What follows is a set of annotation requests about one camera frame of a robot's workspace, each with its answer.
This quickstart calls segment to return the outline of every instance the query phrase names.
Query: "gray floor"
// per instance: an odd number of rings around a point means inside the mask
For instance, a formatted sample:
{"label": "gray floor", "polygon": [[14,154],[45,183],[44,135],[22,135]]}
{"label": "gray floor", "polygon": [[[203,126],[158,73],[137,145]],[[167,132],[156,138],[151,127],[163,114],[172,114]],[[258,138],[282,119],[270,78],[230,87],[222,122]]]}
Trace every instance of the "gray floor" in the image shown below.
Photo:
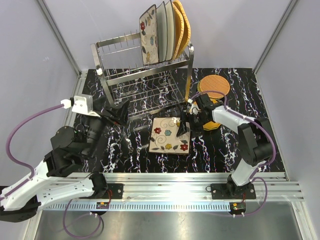
{"label": "gray floor", "polygon": [[[247,212],[257,208],[250,203]],[[68,212],[70,223],[84,212]],[[36,240],[69,240],[62,229],[62,211],[44,211]],[[256,215],[221,217],[207,212],[107,212],[103,216],[104,229],[96,240],[301,240],[298,224],[289,203],[267,203]],[[92,216],[77,221],[68,229],[78,236],[91,233],[98,220]]]}

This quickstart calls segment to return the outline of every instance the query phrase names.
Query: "yellow flower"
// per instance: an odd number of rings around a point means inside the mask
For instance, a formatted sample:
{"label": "yellow flower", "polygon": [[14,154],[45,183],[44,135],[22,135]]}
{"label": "yellow flower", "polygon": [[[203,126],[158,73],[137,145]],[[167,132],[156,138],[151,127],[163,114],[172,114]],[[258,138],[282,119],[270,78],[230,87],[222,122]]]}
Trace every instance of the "yellow flower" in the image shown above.
{"label": "yellow flower", "polygon": [[166,145],[165,145],[165,149],[172,149],[172,145],[171,144],[169,144],[169,143],[167,143]]}
{"label": "yellow flower", "polygon": [[149,52],[147,52],[146,53],[146,59],[145,59],[147,62],[149,62],[149,60],[150,60],[150,53]]}

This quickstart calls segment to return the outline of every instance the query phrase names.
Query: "white panel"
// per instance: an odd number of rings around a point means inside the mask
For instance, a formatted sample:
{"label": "white panel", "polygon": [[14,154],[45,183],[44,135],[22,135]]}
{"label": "white panel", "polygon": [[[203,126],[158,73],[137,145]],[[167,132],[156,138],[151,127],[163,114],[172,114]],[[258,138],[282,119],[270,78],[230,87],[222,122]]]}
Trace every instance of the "white panel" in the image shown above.
{"label": "white panel", "polygon": [[[94,68],[90,44],[139,30],[154,0],[45,0],[82,70]],[[194,67],[253,68],[289,0],[181,0],[191,25]]]}
{"label": "white panel", "polygon": [[[61,51],[35,0],[0,1],[0,186],[29,171],[5,153],[10,131],[23,119],[70,97],[76,74]],[[66,110],[32,120],[12,140],[12,154],[36,167],[51,150],[50,138]],[[27,222],[0,222],[1,239],[23,239]]]}
{"label": "white panel", "polygon": [[257,75],[289,171],[320,234],[320,2],[299,1]]}

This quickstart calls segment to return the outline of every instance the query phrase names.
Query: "metal dish rack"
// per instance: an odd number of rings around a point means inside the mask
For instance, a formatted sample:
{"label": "metal dish rack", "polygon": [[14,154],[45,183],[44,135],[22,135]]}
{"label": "metal dish rack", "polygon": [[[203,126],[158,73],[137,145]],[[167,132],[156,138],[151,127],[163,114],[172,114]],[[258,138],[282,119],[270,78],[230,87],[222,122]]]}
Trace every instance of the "metal dish rack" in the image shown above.
{"label": "metal dish rack", "polygon": [[[129,100],[128,117],[133,118],[187,101],[194,62],[191,42],[186,49],[176,60],[144,65],[139,32],[91,44],[96,73],[109,105],[117,106]],[[187,66],[187,79],[183,97],[172,71],[184,66]]]}

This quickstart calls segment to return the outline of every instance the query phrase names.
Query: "floor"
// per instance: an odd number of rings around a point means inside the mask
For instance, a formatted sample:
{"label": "floor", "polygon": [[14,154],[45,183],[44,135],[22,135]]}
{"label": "floor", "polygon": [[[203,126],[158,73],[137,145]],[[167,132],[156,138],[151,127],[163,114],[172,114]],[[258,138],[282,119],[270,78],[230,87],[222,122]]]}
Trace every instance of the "floor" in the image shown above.
{"label": "floor", "polygon": [[[247,211],[257,209],[255,202],[247,203]],[[84,214],[70,211],[66,225]],[[35,240],[69,240],[62,226],[63,211],[43,211]],[[131,212],[110,211],[102,215],[104,227],[92,239],[96,240],[302,240],[299,227],[288,202],[267,202],[253,216],[232,218],[217,212]],[[68,230],[86,236],[98,221],[86,216],[74,222]]]}
{"label": "floor", "polygon": [[[266,108],[251,68],[195,68],[192,72],[190,96],[196,93],[197,83],[205,76],[216,74],[230,83],[228,105],[247,116],[268,117]],[[184,96],[187,69],[179,68],[172,73]],[[83,94],[94,99],[105,95],[103,88],[90,69]],[[152,122],[154,117],[179,117],[178,107],[154,115],[131,120],[124,127],[106,127],[97,146],[94,159],[86,160],[79,172],[100,171],[104,173],[224,173],[234,170],[241,160],[237,149],[237,137],[222,126],[205,131],[203,136],[193,138],[187,155],[149,153]],[[85,116],[77,115],[74,127],[79,131],[88,128]],[[285,172],[279,153],[273,164],[264,172]]]}

